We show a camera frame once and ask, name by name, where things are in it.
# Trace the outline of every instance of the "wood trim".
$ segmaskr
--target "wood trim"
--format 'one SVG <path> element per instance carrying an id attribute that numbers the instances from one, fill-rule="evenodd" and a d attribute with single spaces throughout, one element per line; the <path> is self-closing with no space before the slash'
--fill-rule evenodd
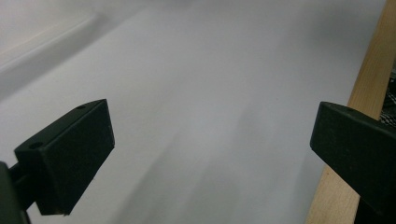
<path id="1" fill-rule="evenodd" d="M 348 106 L 379 119 L 396 56 L 396 0 L 387 0 L 361 65 Z M 306 224 L 352 224 L 359 195 L 325 166 Z"/>

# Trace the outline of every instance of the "screw hole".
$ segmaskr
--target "screw hole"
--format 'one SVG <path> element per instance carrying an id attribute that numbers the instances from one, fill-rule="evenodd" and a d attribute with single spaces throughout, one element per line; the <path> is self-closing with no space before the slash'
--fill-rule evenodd
<path id="1" fill-rule="evenodd" d="M 33 143 L 32 145 L 30 145 L 29 148 L 30 149 L 36 149 L 36 148 L 41 147 L 41 146 L 43 146 L 42 142 L 36 142 L 36 143 Z"/>

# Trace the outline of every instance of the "white surface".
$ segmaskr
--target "white surface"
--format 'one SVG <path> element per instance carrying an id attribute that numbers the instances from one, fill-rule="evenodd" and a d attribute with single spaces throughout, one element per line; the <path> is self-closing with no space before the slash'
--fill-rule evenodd
<path id="1" fill-rule="evenodd" d="M 33 223 L 304 223 L 323 165 L 309 148 L 318 103 L 347 102 L 380 3 L 151 1 L 2 64 L 8 165 L 92 100 L 107 98 L 116 136 L 71 216 L 34 205 Z"/>

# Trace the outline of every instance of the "wooden plank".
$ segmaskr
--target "wooden plank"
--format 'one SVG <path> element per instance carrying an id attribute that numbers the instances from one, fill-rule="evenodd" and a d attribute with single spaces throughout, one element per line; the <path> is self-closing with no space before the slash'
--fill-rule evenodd
<path id="1" fill-rule="evenodd" d="M 376 26 L 348 106 L 379 119 L 396 56 L 396 0 L 388 0 Z M 325 166 L 306 224 L 352 224 L 359 195 Z"/>

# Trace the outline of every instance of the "black plastic part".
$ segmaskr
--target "black plastic part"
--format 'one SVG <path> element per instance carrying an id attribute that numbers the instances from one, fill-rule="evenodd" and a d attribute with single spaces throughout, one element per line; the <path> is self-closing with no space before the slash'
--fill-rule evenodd
<path id="1" fill-rule="evenodd" d="M 69 215 L 113 148 L 107 102 L 100 100 L 57 119 L 15 154 L 21 174 L 39 189 L 35 196 L 41 214 Z"/>
<path id="2" fill-rule="evenodd" d="M 0 223 L 27 224 L 29 219 L 18 200 L 11 174 L 0 161 Z"/>
<path id="3" fill-rule="evenodd" d="M 311 138 L 312 149 L 378 215 L 394 213 L 396 133 L 361 112 L 320 103 Z"/>

